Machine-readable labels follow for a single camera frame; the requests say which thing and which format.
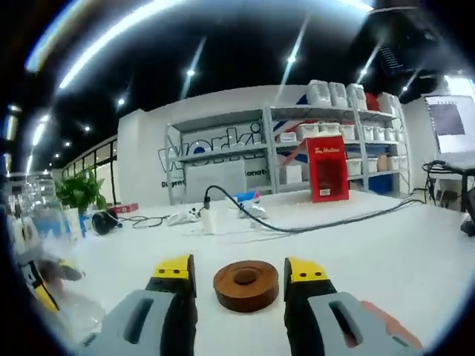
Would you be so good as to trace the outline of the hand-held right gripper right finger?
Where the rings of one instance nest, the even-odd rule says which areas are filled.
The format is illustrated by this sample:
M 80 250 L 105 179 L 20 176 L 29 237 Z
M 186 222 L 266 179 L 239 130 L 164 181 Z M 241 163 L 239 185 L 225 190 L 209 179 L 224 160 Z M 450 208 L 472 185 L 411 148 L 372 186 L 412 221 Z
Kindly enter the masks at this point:
M 284 261 L 284 324 L 292 355 L 407 355 L 408 342 L 359 300 L 339 292 L 320 265 Z

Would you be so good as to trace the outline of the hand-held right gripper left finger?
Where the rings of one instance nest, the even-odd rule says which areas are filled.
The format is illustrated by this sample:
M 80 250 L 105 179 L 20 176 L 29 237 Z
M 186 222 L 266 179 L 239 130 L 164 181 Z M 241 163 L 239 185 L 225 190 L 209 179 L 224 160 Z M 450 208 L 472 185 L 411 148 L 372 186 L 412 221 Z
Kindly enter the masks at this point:
M 197 325 L 194 256 L 158 263 L 144 289 L 131 292 L 88 335 L 81 355 L 193 355 Z

